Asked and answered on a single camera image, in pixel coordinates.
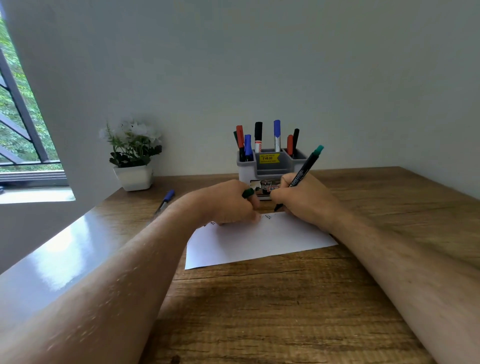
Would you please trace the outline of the person's left hand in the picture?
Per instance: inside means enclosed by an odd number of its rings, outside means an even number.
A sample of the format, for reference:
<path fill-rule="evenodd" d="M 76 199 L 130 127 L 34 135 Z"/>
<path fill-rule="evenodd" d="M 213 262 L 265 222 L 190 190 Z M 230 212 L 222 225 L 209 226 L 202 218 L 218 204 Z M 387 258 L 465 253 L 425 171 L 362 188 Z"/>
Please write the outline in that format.
<path fill-rule="evenodd" d="M 232 179 L 196 191 L 191 191 L 170 206 L 169 216 L 182 226 L 197 229 L 207 223 L 237 223 L 240 221 L 242 193 L 247 185 Z"/>

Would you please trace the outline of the person's right hand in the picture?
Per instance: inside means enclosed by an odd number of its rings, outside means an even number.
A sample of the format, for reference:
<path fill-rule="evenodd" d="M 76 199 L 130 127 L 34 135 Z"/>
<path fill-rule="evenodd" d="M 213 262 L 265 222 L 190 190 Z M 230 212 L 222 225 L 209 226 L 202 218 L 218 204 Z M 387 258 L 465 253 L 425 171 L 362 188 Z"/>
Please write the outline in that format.
<path fill-rule="evenodd" d="M 326 233 L 331 233 L 342 210 L 340 201 L 311 173 L 308 173 L 297 186 L 302 189 L 302 212 L 292 215 Z"/>

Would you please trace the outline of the black marker with teal end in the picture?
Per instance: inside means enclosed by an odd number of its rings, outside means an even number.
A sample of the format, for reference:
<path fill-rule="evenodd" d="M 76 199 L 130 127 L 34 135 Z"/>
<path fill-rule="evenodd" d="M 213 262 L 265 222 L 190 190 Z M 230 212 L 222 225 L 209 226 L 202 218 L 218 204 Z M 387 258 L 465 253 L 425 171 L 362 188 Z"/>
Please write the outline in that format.
<path fill-rule="evenodd" d="M 304 178 L 305 176 L 309 173 L 311 168 L 314 166 L 316 161 L 319 159 L 322 151 L 324 150 L 324 146 L 319 145 L 310 155 L 309 157 L 305 160 L 304 164 L 302 167 L 299 169 L 297 173 L 294 173 L 294 178 L 291 180 L 289 183 L 289 187 L 295 187 L 297 186 Z"/>

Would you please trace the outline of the person's right forearm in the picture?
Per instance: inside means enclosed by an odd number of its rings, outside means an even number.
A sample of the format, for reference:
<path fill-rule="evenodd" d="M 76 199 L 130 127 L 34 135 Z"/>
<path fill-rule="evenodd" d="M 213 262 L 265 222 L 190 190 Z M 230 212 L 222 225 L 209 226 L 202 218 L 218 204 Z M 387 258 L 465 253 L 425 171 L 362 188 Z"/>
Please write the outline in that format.
<path fill-rule="evenodd" d="M 480 270 L 340 205 L 326 209 L 325 225 L 438 364 L 480 364 Z"/>

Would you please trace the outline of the person's left forearm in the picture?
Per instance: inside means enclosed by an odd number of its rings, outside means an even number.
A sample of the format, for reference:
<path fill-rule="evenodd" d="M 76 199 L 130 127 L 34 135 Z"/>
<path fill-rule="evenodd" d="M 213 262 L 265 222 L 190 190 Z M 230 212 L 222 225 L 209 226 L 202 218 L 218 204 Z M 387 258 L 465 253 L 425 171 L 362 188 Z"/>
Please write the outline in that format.
<path fill-rule="evenodd" d="M 0 340 L 0 364 L 138 364 L 203 197 L 177 200 L 104 264 Z"/>

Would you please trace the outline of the grey desk organizer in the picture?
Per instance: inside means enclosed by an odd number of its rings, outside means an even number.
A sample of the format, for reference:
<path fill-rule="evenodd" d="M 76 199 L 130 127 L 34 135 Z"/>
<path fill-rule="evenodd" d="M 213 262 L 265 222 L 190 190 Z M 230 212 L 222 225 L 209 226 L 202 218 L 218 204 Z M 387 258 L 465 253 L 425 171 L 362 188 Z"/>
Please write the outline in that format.
<path fill-rule="evenodd" d="M 278 179 L 288 173 L 297 173 L 307 158 L 308 155 L 301 151 L 291 158 L 286 149 L 280 153 L 266 149 L 261 153 L 253 153 L 253 161 L 241 162 L 240 153 L 237 152 L 238 178 L 247 185 L 251 180 Z"/>

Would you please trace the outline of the white paper sheet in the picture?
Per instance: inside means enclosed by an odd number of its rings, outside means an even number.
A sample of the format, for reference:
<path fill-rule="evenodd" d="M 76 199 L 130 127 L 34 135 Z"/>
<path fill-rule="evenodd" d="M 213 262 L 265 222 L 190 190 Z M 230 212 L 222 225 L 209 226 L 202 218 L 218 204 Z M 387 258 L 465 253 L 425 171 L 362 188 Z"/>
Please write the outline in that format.
<path fill-rule="evenodd" d="M 285 212 L 262 214 L 258 223 L 211 222 L 188 241 L 185 270 L 336 246 L 316 226 Z"/>

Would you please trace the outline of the blue ballpoint pen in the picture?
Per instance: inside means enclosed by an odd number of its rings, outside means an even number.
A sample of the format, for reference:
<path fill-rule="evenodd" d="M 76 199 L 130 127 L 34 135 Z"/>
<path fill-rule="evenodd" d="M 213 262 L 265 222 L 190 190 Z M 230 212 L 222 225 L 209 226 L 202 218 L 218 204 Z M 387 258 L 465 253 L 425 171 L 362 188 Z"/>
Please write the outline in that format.
<path fill-rule="evenodd" d="M 173 189 L 167 192 L 162 202 L 160 203 L 158 209 L 156 209 L 156 211 L 154 212 L 150 222 L 153 222 L 168 207 L 169 203 L 171 203 L 175 195 L 176 193 L 175 193 L 175 190 Z"/>

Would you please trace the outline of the white potted flower plant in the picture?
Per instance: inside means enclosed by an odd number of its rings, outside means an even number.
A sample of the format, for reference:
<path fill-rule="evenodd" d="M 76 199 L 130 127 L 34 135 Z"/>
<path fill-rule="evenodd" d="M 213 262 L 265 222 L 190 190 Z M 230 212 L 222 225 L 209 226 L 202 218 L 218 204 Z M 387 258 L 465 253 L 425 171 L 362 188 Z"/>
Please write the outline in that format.
<path fill-rule="evenodd" d="M 162 135 L 155 125 L 135 119 L 114 126 L 107 123 L 99 137 L 112 148 L 109 162 L 125 191 L 143 191 L 153 185 L 151 162 L 163 151 Z"/>

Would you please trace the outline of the dark metal window frame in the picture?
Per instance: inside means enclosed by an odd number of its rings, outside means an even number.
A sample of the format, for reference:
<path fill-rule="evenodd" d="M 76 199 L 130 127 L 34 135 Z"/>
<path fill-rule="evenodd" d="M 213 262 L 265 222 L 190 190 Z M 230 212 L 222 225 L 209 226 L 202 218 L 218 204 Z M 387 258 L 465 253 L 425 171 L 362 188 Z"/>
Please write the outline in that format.
<path fill-rule="evenodd" d="M 38 157 L 38 161 L 23 160 L 13 151 L 0 145 L 0 157 L 7 160 L 7 162 L 1 162 L 0 167 L 47 166 L 60 164 L 59 160 L 51 160 L 49 158 L 1 48 L 0 89 L 4 89 L 9 93 L 21 119 L 22 126 L 16 124 L 2 112 L 0 112 L 0 124 L 6 126 L 9 130 L 22 137 L 26 142 L 29 142 L 33 146 Z M 1 174 L 0 186 L 4 189 L 58 188 L 69 187 L 69 183 L 65 172 L 60 170 L 26 171 Z"/>

